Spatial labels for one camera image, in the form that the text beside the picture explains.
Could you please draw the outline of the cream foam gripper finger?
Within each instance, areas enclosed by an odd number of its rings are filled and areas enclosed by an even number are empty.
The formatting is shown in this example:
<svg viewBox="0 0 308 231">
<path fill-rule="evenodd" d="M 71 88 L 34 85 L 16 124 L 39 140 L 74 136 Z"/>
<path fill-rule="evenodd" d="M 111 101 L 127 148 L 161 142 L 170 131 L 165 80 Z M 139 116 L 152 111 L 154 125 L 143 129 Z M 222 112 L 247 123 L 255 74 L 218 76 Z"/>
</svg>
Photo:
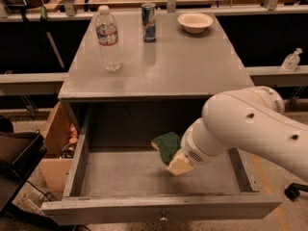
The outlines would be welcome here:
<svg viewBox="0 0 308 231">
<path fill-rule="evenodd" d="M 178 150 L 169 163 L 167 170 L 173 175 L 181 175 L 193 170 L 193 164 L 181 150 Z"/>
</svg>

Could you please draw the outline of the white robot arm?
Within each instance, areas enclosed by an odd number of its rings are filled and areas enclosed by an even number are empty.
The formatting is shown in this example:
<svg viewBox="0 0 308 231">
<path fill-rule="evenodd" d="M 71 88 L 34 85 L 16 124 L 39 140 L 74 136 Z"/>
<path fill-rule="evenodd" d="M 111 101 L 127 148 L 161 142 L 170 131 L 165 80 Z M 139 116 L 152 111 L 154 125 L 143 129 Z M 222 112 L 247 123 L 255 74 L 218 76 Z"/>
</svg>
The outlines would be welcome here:
<svg viewBox="0 0 308 231">
<path fill-rule="evenodd" d="M 308 125 L 284 116 L 285 105 L 268 87 L 230 90 L 209 98 L 184 133 L 167 169 L 174 175 L 238 148 L 308 181 Z"/>
</svg>

